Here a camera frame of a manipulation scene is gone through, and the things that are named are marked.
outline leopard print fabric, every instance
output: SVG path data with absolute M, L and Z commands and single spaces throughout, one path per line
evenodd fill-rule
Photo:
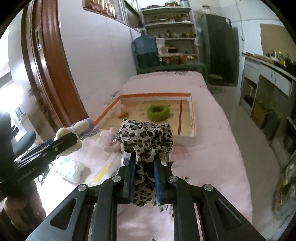
M 136 153 L 136 186 L 132 203 L 144 206 L 155 197 L 154 157 L 160 158 L 173 148 L 169 124 L 124 119 L 117 134 L 125 152 Z

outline white drawer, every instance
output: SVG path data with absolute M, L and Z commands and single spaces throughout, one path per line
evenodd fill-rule
M 254 83 L 258 84 L 259 81 L 259 70 L 249 66 L 244 66 L 244 76 Z
M 292 83 L 276 71 L 273 71 L 273 79 L 276 87 L 279 88 L 286 96 L 289 96 Z
M 275 84 L 274 83 L 274 78 L 273 78 L 274 71 L 271 68 L 261 64 L 260 65 L 260 75 L 262 75 L 263 77 L 268 79 L 271 83 Z
M 244 59 L 244 64 L 247 64 L 247 65 L 249 65 L 249 66 L 251 66 L 251 67 L 253 67 L 255 69 L 258 69 L 258 70 L 260 68 L 260 64 L 257 61 L 253 61 L 251 59 L 245 58 Z

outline dark gray refrigerator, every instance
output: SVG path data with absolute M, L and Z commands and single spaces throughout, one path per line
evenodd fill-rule
M 203 58 L 208 74 L 222 77 L 217 82 L 237 85 L 235 79 L 235 41 L 229 18 L 205 14 L 200 19 L 202 28 Z

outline wooden door frame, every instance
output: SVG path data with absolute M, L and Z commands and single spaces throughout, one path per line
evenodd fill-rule
M 26 69 L 55 124 L 68 127 L 88 118 L 65 56 L 57 0 L 33 0 L 25 17 L 26 39 L 22 44 Z

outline green scrunchie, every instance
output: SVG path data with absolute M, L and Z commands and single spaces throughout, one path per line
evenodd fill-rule
M 152 105 L 147 110 L 147 117 L 151 121 L 164 121 L 170 117 L 170 108 L 167 105 Z

